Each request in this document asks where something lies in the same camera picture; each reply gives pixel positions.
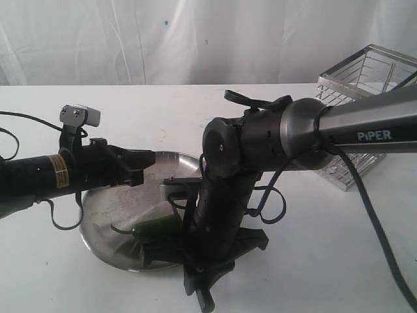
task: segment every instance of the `white curtain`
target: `white curtain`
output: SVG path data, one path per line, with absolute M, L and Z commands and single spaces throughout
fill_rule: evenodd
M 0 0 L 0 84 L 316 82 L 369 43 L 417 57 L 417 1 Z

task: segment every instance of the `green chili pepper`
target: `green chili pepper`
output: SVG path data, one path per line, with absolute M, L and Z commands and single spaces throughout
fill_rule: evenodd
M 110 228 L 117 233 L 133 235 L 142 243 L 148 243 L 155 239 L 177 233 L 180 230 L 180 223 L 178 218 L 174 214 L 171 214 L 154 220 L 137 223 L 130 231 L 120 230 L 111 224 Z

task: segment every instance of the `wire basket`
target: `wire basket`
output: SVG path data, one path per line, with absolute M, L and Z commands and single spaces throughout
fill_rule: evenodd
M 326 105 L 339 106 L 412 83 L 417 83 L 416 58 L 370 44 L 319 76 L 317 99 Z M 364 175 L 385 155 L 352 153 L 349 157 L 358 173 Z M 318 172 L 344 191 L 354 184 L 338 156 Z

